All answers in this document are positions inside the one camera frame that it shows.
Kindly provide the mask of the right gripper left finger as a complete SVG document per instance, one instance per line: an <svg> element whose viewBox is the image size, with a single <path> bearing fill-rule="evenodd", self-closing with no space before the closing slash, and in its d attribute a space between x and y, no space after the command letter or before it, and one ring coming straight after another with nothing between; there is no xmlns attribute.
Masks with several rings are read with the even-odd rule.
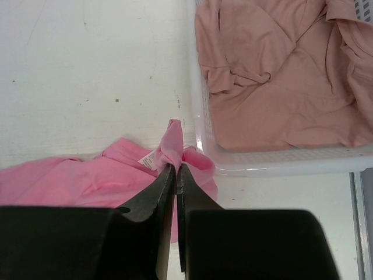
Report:
<svg viewBox="0 0 373 280"><path fill-rule="evenodd" d="M175 168L116 208L3 206L2 279L166 279Z"/></svg>

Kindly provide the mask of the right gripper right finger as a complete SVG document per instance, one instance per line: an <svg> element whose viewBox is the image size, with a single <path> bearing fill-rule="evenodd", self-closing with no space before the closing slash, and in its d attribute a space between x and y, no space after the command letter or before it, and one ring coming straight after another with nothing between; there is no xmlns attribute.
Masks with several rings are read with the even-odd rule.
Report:
<svg viewBox="0 0 373 280"><path fill-rule="evenodd" d="M337 279L321 224L303 209L224 209L177 175L178 245L186 279Z"/></svg>

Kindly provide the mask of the pink t shirt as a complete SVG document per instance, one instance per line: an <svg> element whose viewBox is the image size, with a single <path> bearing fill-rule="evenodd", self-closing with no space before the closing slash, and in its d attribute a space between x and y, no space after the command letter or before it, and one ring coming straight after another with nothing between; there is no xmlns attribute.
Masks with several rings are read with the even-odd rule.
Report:
<svg viewBox="0 0 373 280"><path fill-rule="evenodd" d="M185 146L180 120L170 120L155 150L121 138L89 160L50 157L1 170L1 205L116 208L155 181L167 164L187 165L213 200L214 163Z"/></svg>

